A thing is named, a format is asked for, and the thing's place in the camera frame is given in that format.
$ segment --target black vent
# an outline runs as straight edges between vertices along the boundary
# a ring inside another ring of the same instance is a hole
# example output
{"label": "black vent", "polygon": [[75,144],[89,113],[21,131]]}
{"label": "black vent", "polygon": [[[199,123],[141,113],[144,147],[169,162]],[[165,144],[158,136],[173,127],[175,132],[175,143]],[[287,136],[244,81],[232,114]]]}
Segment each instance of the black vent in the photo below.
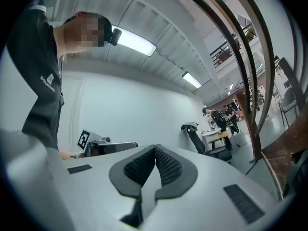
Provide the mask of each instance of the black vent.
{"label": "black vent", "polygon": [[245,221],[250,224],[264,215],[264,212],[243,192],[238,185],[223,188]]}
{"label": "black vent", "polygon": [[155,165],[155,149],[134,158],[124,167],[124,174],[132,181],[143,186]]}
{"label": "black vent", "polygon": [[85,171],[91,168],[92,167],[89,164],[85,164],[85,165],[81,165],[77,167],[70,167],[67,170],[70,174],[76,174],[76,173],[79,173],[79,172],[82,172],[82,171]]}
{"label": "black vent", "polygon": [[183,166],[179,161],[158,148],[156,148],[156,166],[162,187],[177,180],[183,172]]}

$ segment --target fluorescent light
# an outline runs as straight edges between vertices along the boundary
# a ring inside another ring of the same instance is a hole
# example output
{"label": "fluorescent light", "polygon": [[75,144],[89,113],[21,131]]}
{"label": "fluorescent light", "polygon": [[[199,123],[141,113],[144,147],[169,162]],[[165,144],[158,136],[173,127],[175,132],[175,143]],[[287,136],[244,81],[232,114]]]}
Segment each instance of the fluorescent light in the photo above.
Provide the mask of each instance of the fluorescent light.
{"label": "fluorescent light", "polygon": [[195,87],[200,88],[201,84],[198,80],[196,80],[190,73],[186,72],[182,75],[183,79],[193,84]]}
{"label": "fluorescent light", "polygon": [[112,30],[115,28],[122,31],[118,44],[129,47],[135,51],[139,51],[140,53],[147,56],[152,56],[154,51],[157,49],[156,45],[138,36],[137,34],[113,25]]}

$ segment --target ear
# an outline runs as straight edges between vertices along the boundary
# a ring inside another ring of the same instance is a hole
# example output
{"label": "ear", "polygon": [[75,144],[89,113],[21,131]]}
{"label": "ear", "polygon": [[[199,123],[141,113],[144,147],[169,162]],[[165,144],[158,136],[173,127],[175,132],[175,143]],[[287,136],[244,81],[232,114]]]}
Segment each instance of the ear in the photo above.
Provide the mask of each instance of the ear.
{"label": "ear", "polygon": [[75,13],[74,16],[75,16],[75,17],[80,17],[80,16],[82,16],[82,15],[84,15],[84,14],[86,14],[86,13],[83,12],[83,11],[79,11],[79,12]]}

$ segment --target metal railing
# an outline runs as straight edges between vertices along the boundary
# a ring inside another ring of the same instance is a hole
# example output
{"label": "metal railing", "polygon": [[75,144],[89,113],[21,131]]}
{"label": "metal railing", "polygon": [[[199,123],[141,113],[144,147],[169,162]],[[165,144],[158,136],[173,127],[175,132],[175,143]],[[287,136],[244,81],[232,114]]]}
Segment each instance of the metal railing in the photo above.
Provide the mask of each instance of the metal railing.
{"label": "metal railing", "polygon": [[[245,33],[248,42],[250,42],[255,37],[257,37],[256,32],[255,32],[255,28],[252,25],[252,23],[245,26],[243,28],[243,32]],[[235,40],[238,48],[241,49],[242,46],[240,45],[239,40],[236,37],[236,35],[233,33],[232,36],[233,36],[233,39]],[[214,67],[217,68],[225,60],[230,58],[233,55],[233,52],[231,51],[229,44],[227,42],[224,42],[216,50],[214,50],[210,55],[212,56],[212,61],[214,63]]]}

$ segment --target person standing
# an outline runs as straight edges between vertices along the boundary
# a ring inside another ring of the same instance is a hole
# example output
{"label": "person standing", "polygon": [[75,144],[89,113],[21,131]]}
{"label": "person standing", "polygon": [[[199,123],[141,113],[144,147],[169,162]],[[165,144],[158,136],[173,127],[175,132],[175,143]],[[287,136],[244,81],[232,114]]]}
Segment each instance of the person standing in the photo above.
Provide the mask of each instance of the person standing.
{"label": "person standing", "polygon": [[226,105],[223,106],[224,112],[229,117],[232,126],[230,126],[231,134],[234,135],[234,132],[239,133],[239,127],[237,126],[237,119],[235,110],[232,107]]}
{"label": "person standing", "polygon": [[7,39],[8,52],[17,70],[38,96],[22,132],[38,138],[61,158],[79,158],[58,147],[63,56],[111,43],[110,21],[98,13],[77,12],[53,28],[45,15],[44,0],[33,0],[21,13]]}
{"label": "person standing", "polygon": [[[227,122],[225,121],[225,119],[223,118],[223,116],[220,114],[219,111],[212,110],[208,107],[205,107],[202,109],[202,112],[205,115],[211,115],[211,117],[213,118],[217,126],[221,128],[220,132],[224,132],[227,130]],[[226,148],[229,151],[232,150],[232,144],[231,144],[230,139],[228,137],[224,137],[224,139],[225,139]]]}

